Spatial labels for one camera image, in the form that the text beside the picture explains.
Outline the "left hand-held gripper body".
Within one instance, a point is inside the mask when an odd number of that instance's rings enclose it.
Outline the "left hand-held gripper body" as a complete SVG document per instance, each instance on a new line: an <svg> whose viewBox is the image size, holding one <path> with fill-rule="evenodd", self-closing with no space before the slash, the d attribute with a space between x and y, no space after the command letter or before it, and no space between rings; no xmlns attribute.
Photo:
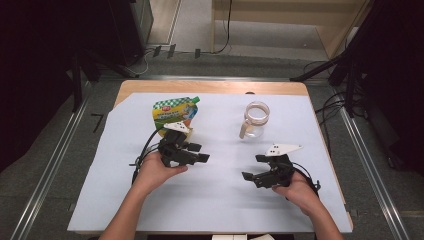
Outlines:
<svg viewBox="0 0 424 240"><path fill-rule="evenodd" d="M197 161L197 155L186 150L189 146L186 138L190 129L183 122L166 123L164 127L166 132L158 147L163 164L166 167L170 167L172 162L193 165Z"/></svg>

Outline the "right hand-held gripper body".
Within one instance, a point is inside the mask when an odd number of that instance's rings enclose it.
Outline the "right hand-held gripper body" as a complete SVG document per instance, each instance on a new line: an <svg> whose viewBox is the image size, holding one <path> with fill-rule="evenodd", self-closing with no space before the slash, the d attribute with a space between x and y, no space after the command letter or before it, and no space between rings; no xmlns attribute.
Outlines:
<svg viewBox="0 0 424 240"><path fill-rule="evenodd" d="M267 163L270 170L256 175L257 181L254 182L256 187L270 188L274 185L288 187L295 172L288 153L299 149L301 149L300 145L273 144L264 154L271 157L271 161Z"/></svg>

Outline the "person's left hand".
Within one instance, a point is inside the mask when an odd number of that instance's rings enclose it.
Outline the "person's left hand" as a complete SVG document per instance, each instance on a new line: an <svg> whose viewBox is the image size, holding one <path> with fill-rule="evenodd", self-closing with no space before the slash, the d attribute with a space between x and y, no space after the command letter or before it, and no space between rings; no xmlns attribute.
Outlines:
<svg viewBox="0 0 424 240"><path fill-rule="evenodd" d="M166 167L160 153L153 152L144 159L131 190L139 197L147 196L168 179L187 170L187 166Z"/></svg>

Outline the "clear glass jar hinged lid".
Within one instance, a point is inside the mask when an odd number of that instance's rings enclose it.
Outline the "clear glass jar hinged lid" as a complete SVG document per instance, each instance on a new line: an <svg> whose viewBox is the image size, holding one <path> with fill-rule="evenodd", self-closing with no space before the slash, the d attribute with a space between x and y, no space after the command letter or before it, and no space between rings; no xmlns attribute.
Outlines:
<svg viewBox="0 0 424 240"><path fill-rule="evenodd" d="M239 137L256 138L263 134L263 128L270 117L269 107L261 101L253 101L246 106L244 120L240 128Z"/></svg>

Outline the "yellow green spouted pouch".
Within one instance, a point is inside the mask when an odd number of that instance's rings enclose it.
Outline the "yellow green spouted pouch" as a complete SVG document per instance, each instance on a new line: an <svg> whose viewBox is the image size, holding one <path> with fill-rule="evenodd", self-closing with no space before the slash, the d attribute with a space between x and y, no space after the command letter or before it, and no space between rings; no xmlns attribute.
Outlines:
<svg viewBox="0 0 424 240"><path fill-rule="evenodd" d="M166 123L182 122L190 128L191 121L198 112L198 96L158 101L153 105L152 117L158 134L163 137L167 131Z"/></svg>

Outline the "black metal stand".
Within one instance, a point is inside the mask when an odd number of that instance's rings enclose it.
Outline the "black metal stand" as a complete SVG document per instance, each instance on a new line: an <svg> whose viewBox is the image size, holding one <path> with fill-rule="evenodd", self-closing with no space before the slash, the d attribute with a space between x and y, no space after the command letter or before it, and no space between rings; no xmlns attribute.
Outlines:
<svg viewBox="0 0 424 240"><path fill-rule="evenodd" d="M97 82L101 76L97 63L106 66L115 73L126 77L134 78L135 74L125 70L118 64L107 60L98 53L87 49L78 49L71 58L72 87L73 87L73 112L82 106L82 84L81 73L84 73L89 82Z"/></svg>

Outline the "light wooden shelf unit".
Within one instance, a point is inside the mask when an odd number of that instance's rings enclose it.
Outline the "light wooden shelf unit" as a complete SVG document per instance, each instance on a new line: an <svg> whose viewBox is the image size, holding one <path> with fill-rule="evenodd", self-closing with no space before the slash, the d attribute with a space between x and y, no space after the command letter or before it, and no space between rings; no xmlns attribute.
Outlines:
<svg viewBox="0 0 424 240"><path fill-rule="evenodd" d="M332 59L366 15L370 1L211 0L211 49L214 49L216 20L312 25L327 57Z"/></svg>

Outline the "dark curtain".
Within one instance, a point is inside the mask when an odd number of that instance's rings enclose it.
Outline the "dark curtain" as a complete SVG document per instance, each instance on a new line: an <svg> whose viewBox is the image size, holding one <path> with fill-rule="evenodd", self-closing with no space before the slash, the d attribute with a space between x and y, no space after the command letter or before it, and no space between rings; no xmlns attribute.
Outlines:
<svg viewBox="0 0 424 240"><path fill-rule="evenodd" d="M73 96L84 0L0 0L0 172L32 146Z"/></svg>
<svg viewBox="0 0 424 240"><path fill-rule="evenodd" d="M375 0L363 45L369 117L390 164L424 176L424 0Z"/></svg>

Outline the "person's right hand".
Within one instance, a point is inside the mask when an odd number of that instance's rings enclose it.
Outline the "person's right hand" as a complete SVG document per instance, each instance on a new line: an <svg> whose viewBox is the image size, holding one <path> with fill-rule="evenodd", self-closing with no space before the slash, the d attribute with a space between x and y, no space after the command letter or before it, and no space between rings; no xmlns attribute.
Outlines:
<svg viewBox="0 0 424 240"><path fill-rule="evenodd" d="M292 175L288 187L275 185L272 190L286 197L307 216L311 216L321 206L318 196L308 185L306 179L298 172Z"/></svg>

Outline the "black tripod stand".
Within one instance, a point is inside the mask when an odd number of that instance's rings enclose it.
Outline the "black tripod stand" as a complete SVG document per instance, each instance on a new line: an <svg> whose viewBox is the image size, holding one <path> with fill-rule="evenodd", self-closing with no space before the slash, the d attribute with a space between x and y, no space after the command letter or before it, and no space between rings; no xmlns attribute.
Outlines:
<svg viewBox="0 0 424 240"><path fill-rule="evenodd" d="M350 115L359 79L391 115L423 113L424 0L374 0L341 54L292 80L304 82L329 68L331 85L347 80L344 106Z"/></svg>

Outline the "white table sheet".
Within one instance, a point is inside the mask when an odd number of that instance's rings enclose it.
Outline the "white table sheet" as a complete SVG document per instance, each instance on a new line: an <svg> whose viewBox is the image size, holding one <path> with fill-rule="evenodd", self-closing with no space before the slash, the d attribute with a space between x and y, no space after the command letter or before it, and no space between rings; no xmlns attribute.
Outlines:
<svg viewBox="0 0 424 240"><path fill-rule="evenodd" d="M69 230L103 230L119 208L133 176L133 163L145 143L157 143L152 110L166 93L133 93L108 115L93 163L82 187ZM260 137L241 139L246 106L264 102L270 109ZM203 94L191 122L191 141L210 157L152 192L144 203L138 230L151 233L309 232L309 219L270 189L257 188L243 172L268 170L256 161L273 144L300 145L290 153L321 184L319 197L339 230L353 223L345 209L311 101L299 95Z"/></svg>

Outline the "black cabinet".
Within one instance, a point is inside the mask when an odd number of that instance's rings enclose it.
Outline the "black cabinet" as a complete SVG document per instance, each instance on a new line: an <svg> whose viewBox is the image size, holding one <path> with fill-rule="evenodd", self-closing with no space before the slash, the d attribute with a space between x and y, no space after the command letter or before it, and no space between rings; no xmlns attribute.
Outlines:
<svg viewBox="0 0 424 240"><path fill-rule="evenodd" d="M121 63L130 66L145 55L154 22L150 0L109 0Z"/></svg>

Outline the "metal floor rail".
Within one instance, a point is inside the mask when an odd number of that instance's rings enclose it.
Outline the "metal floor rail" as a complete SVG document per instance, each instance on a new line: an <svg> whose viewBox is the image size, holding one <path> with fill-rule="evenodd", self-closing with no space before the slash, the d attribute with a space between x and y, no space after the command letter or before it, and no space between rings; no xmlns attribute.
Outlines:
<svg viewBox="0 0 424 240"><path fill-rule="evenodd" d="M341 116L394 240L411 240L402 217L374 164L356 121L346 110L341 111Z"/></svg>
<svg viewBox="0 0 424 240"><path fill-rule="evenodd" d="M52 155L41 175L35 190L27 201L23 213L16 225L10 240L26 240L35 219L46 199L48 191L57 174L69 144L86 110L88 97L84 97L81 105L71 114Z"/></svg>

